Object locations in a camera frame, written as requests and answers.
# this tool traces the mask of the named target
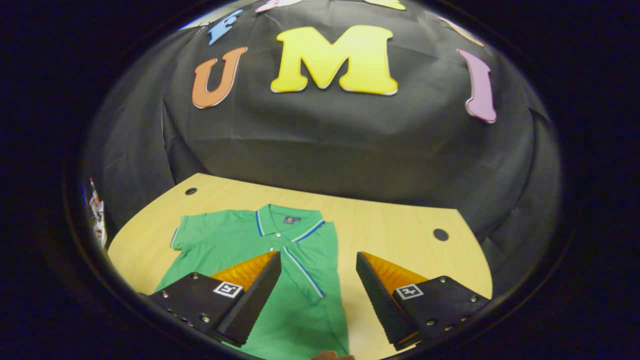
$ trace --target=black cloth backdrop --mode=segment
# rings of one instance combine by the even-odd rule
[[[493,274],[494,296],[514,285],[550,240],[560,205],[561,169],[553,126],[535,91],[498,50],[480,47],[419,4],[406,11],[360,0],[302,0],[255,13],[243,8],[209,46],[206,27],[177,31],[116,84],[88,137],[93,177],[115,232],[189,176],[231,179],[419,206],[457,209]],[[302,92],[275,94],[277,34],[315,27],[331,43],[354,25],[393,32],[388,40],[395,95],[347,92],[338,79],[319,89],[307,69]],[[191,101],[195,68],[241,46],[233,88],[217,106]],[[491,68],[497,121],[471,117],[464,49]]]

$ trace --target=table surface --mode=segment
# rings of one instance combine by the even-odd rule
[[[197,192],[186,195],[189,188]],[[425,208],[299,192],[195,174],[142,209],[113,239],[108,256],[133,290],[154,292],[179,250],[169,248],[182,215],[226,209],[258,210],[265,204],[319,210],[335,222],[338,275],[351,353],[359,360],[397,352],[356,273],[356,253],[365,251],[433,279],[448,275],[490,299],[492,278],[471,229],[455,209]],[[435,238],[443,229],[447,241]]]

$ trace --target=foam letter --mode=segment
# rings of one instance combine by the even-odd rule
[[[400,3],[400,0],[364,0],[369,4],[386,6],[387,8],[396,10],[405,10],[404,5]]]
[[[211,40],[209,40],[209,45],[216,42],[222,35],[226,34],[229,30],[231,30],[231,24],[236,22],[236,15],[241,13],[242,9],[236,10],[231,15],[226,17],[221,22],[217,23],[208,33],[211,34]]]
[[[284,45],[280,73],[271,82],[271,91],[294,92],[307,87],[307,78],[300,75],[301,61],[316,85],[324,89],[348,58],[349,69],[340,78],[340,87],[352,92],[393,95],[398,84],[389,75],[387,59],[387,39],[392,36],[387,29],[356,25],[331,44],[315,28],[284,31],[276,37]]]
[[[489,79],[491,69],[482,60],[464,50],[458,49],[458,54],[467,61],[471,75],[471,98],[465,104],[467,113],[490,124],[494,123],[497,115],[493,109],[493,94]]]
[[[225,67],[222,70],[220,85],[213,91],[207,90],[207,82],[211,68],[218,62],[218,59],[213,58],[207,60],[196,68],[196,78],[193,82],[191,100],[197,108],[204,109],[216,106],[227,97],[231,91],[231,87],[234,85],[240,56],[246,53],[246,51],[247,47],[238,47],[222,56],[222,60],[225,61]]]
[[[266,4],[260,6],[259,8],[255,9],[255,12],[260,13],[260,12],[265,12],[267,10],[271,10],[273,8],[281,8],[283,6],[289,6],[289,5],[293,5],[296,3],[299,3],[300,0],[269,0],[267,1]]]
[[[484,47],[484,44],[481,43],[480,40],[474,38],[473,35],[471,35],[467,30],[459,27],[458,25],[455,25],[453,22],[451,22],[451,21],[449,21],[449,20],[447,20],[447,19],[445,19],[443,17],[439,17],[438,16],[438,19],[446,22],[453,30],[455,30],[455,32],[457,32],[458,34],[464,36],[467,40],[475,43],[478,46]]]

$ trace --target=blue collar stripe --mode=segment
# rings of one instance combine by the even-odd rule
[[[175,241],[175,236],[178,235],[178,229],[180,229],[180,226],[182,226],[182,223],[184,221],[184,217],[180,217],[180,225],[178,225],[178,227],[175,228],[175,231],[173,232],[173,238],[171,238],[171,242],[169,243],[169,247],[173,249],[173,242]]]
[[[260,224],[260,214],[258,213],[258,211],[255,212],[255,222],[256,224],[258,224],[258,233],[260,234],[260,236],[264,236],[264,232],[262,231],[262,224]]]
[[[316,283],[314,278],[311,277],[311,275],[307,272],[305,267],[302,266],[302,264],[298,261],[298,259],[296,259],[295,256],[293,256],[293,254],[291,254],[291,252],[289,251],[289,249],[287,247],[284,247],[284,250],[286,251],[287,255],[289,255],[289,257],[293,260],[293,262],[296,263],[298,268],[300,268],[300,270],[302,270],[302,272],[305,274],[307,279],[311,282],[311,285],[313,285],[314,289],[316,289],[316,292],[318,293],[318,295],[320,295],[320,297],[324,297],[324,292],[322,291],[322,289],[320,289],[320,286],[318,286],[318,284]]]
[[[316,230],[318,230],[319,227],[321,227],[324,224],[324,220],[320,220],[314,227],[312,227],[311,229],[309,229],[306,233],[302,234],[300,237],[291,240],[291,242],[298,242],[304,238],[307,238],[309,235],[313,234]]]

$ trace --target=pink letter i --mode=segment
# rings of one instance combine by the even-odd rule
[[[493,109],[493,94],[489,80],[491,69],[482,60],[464,50],[458,49],[458,54],[467,61],[471,75],[471,98],[465,104],[467,113],[489,124],[494,123],[497,115]]]

